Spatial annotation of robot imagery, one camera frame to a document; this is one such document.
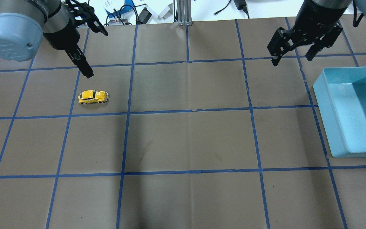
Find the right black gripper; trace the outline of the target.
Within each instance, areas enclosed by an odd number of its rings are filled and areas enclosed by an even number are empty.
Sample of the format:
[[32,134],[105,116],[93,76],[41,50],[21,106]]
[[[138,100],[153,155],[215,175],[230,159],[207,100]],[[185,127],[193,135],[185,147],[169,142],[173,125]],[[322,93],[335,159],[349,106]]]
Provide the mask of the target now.
[[306,59],[312,61],[318,52],[332,47],[342,31],[343,27],[338,22],[323,24],[298,21],[290,30],[279,27],[267,45],[272,64],[278,66],[286,53],[305,45],[310,46]]

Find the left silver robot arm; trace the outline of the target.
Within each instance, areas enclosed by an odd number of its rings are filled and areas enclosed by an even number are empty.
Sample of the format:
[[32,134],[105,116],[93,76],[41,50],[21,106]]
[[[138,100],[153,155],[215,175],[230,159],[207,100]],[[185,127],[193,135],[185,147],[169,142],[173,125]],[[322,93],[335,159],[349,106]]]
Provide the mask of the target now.
[[65,51],[87,78],[93,69],[78,46],[77,27],[86,24],[93,32],[108,32],[87,3],[77,0],[0,0],[0,58],[28,61],[45,38],[52,48]]

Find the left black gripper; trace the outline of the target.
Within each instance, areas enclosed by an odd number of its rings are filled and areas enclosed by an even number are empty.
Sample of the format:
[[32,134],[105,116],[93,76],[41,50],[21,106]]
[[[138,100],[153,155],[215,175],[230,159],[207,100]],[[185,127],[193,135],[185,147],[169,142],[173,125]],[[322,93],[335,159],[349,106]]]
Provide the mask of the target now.
[[[47,8],[48,19],[45,23],[45,39],[56,50],[65,51],[72,63],[87,79],[93,77],[93,69],[78,46],[80,34],[76,27],[81,25],[81,22],[77,22],[75,18],[85,18],[83,8],[80,6],[75,6],[73,9],[68,6],[48,6]],[[85,23],[93,32],[100,32],[105,36],[109,35],[99,19],[87,17]]]

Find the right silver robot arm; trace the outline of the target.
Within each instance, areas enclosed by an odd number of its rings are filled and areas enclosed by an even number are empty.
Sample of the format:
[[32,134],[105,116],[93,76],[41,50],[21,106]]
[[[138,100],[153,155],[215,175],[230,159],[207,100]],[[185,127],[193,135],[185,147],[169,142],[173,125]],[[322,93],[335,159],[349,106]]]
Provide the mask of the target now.
[[289,30],[276,29],[267,49],[273,66],[294,49],[309,45],[306,59],[311,61],[318,52],[330,48],[343,31],[339,23],[347,8],[353,6],[353,26],[357,27],[366,17],[366,0],[305,0]]

